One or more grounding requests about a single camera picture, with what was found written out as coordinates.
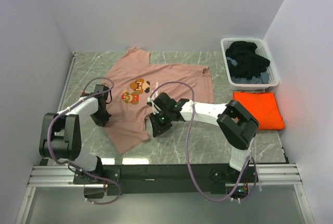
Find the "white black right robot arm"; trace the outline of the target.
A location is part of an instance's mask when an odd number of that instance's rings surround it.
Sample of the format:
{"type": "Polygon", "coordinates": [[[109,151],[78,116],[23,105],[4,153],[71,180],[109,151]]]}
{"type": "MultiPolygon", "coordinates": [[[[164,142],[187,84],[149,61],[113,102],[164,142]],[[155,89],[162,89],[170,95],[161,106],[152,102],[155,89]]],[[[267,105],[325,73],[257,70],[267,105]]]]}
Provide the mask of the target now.
{"type": "Polygon", "coordinates": [[[152,107],[149,119],[153,137],[171,129],[173,122],[203,122],[218,126],[232,146],[228,169],[229,178],[240,182],[246,177],[243,166],[250,156],[250,148],[259,128],[258,120],[238,101],[210,104],[190,99],[175,101],[168,94],[161,93],[156,99],[147,99],[152,107]]]}

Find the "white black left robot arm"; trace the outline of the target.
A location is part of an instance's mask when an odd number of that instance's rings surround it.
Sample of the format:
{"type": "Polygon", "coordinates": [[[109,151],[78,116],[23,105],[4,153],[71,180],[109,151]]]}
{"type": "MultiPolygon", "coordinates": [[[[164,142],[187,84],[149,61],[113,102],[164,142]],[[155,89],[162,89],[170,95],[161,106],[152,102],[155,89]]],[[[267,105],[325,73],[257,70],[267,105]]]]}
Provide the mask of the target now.
{"type": "Polygon", "coordinates": [[[39,153],[59,164],[68,164],[84,170],[91,183],[99,183],[104,177],[101,158],[82,149],[81,124],[87,118],[104,127],[111,118],[106,106],[112,101],[111,89],[98,84],[92,93],[82,92],[80,99],[58,113],[43,117],[39,153]]]}

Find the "pink printed t-shirt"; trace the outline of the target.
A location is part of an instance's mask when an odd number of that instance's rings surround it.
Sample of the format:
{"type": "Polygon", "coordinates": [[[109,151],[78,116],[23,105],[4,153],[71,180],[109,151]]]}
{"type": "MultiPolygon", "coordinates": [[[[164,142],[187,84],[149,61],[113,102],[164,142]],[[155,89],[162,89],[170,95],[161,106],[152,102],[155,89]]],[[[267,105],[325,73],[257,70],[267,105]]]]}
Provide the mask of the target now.
{"type": "Polygon", "coordinates": [[[207,66],[181,63],[151,64],[150,53],[130,48],[109,70],[104,84],[110,85],[112,101],[106,109],[111,118],[105,131],[121,154],[149,140],[145,121],[152,112],[148,97],[161,92],[176,101],[194,98],[213,103],[212,77],[207,66]]]}

